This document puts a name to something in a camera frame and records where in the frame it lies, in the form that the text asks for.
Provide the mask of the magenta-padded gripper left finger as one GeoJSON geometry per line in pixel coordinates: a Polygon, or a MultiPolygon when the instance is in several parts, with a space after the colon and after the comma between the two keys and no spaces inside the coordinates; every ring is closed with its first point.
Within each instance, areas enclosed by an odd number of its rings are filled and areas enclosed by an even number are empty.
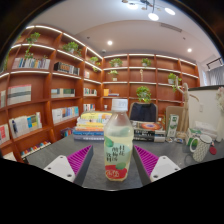
{"type": "Polygon", "coordinates": [[[69,156],[59,155],[44,170],[81,186],[84,182],[93,156],[93,146],[89,145],[69,156]]]}

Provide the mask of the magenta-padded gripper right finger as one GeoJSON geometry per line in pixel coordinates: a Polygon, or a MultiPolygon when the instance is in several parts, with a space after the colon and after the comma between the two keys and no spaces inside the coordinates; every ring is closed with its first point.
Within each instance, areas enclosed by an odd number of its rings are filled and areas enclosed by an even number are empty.
{"type": "Polygon", "coordinates": [[[133,156],[143,185],[155,182],[180,170],[167,156],[156,156],[150,151],[134,146],[133,156]]]}

